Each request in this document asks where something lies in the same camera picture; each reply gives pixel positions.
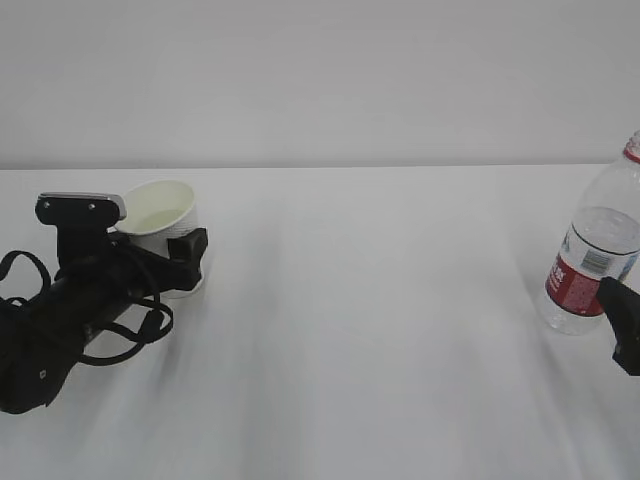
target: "black handheld device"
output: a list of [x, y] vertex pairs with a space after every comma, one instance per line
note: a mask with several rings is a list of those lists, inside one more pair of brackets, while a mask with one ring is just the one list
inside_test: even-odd
[[[167, 240], [169, 258], [133, 245], [111, 231], [126, 217], [117, 195], [43, 193], [35, 210], [41, 223], [58, 230], [60, 269], [51, 279], [35, 255], [21, 250], [0, 261], [0, 280], [19, 257], [42, 278], [30, 299], [0, 297], [0, 410], [14, 414], [49, 405], [76, 363], [121, 363], [165, 337], [173, 312], [160, 293], [194, 289], [208, 245], [204, 228]], [[137, 332], [116, 322], [134, 304], [149, 310]], [[86, 355], [86, 345], [105, 331], [131, 341], [131, 348], [112, 357]]]

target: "white wall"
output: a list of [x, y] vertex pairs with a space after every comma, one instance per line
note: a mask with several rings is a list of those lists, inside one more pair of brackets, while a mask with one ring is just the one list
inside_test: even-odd
[[602, 161], [638, 0], [0, 0], [0, 166]]

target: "white tabletop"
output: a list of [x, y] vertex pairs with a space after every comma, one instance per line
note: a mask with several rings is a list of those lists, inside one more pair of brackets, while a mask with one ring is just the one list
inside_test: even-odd
[[2, 172], [0, 252], [52, 270], [45, 190], [181, 178], [212, 239], [168, 339], [0, 415], [2, 478], [637, 479], [640, 379], [531, 298], [600, 168]]

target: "plastic water bottle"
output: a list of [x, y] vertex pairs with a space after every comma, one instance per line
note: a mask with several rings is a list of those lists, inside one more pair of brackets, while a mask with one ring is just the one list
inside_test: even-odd
[[640, 131], [620, 158], [584, 192], [536, 302], [555, 329], [580, 335], [603, 310], [596, 292], [603, 277], [624, 281], [640, 255]]

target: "black strap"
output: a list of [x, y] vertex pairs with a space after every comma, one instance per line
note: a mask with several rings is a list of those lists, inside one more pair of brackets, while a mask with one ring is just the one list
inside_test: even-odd
[[[47, 271], [47, 268], [40, 261], [40, 259], [38, 259], [38, 257], [33, 255], [32, 253], [19, 250], [9, 252], [2, 259], [2, 261], [0, 261], [0, 280], [4, 280], [6, 278], [16, 258], [18, 258], [19, 256], [24, 256], [31, 260], [31, 262], [36, 266], [38, 273], [40, 273], [40, 277], [42, 278], [42, 286], [40, 288], [40, 292], [29, 301], [21, 297], [12, 297], [6, 300], [0, 297], [0, 304], [2, 304], [2, 306], [4, 306], [6, 310], [12, 311], [15, 314], [15, 317], [18, 317], [20, 319], [20, 325], [27, 327], [31, 332], [38, 334], [42, 338], [46, 339], [57, 349], [67, 355], [70, 355], [75, 361], [79, 363], [91, 366], [109, 366], [122, 363], [139, 353], [145, 345], [164, 338], [173, 329], [174, 322], [173, 311], [160, 301], [160, 291], [158, 289], [158, 285], [153, 276], [144, 266], [144, 264], [137, 257], [135, 257], [132, 252], [126, 250], [126, 247], [119, 246], [114, 250], [118, 253], [121, 253], [136, 266], [136, 268], [145, 278], [145, 281], [147, 282], [147, 285], [153, 294], [153, 300], [129, 297], [129, 300], [132, 303], [150, 309], [150, 311], [145, 315], [145, 318], [140, 325], [140, 329], [137, 333], [115, 322], [101, 327], [103, 330], [120, 335], [127, 340], [135, 343], [135, 345], [133, 345], [129, 350], [119, 355], [114, 355], [111, 357], [94, 357], [85, 355], [81, 351], [77, 351], [76, 349], [66, 345], [56, 335], [31, 321], [29, 316], [24, 311], [23, 307], [27, 304], [34, 305], [35, 303], [41, 301], [43, 296], [51, 288], [51, 277], [49, 275], [49, 272]], [[96, 266], [96, 264], [91, 263], [89, 263], [89, 265], [92, 265], [94, 268]], [[73, 275], [73, 268], [67, 268], [64, 272], [64, 275]], [[165, 315], [169, 318], [169, 321], [163, 327], [162, 323], [164, 322]]]

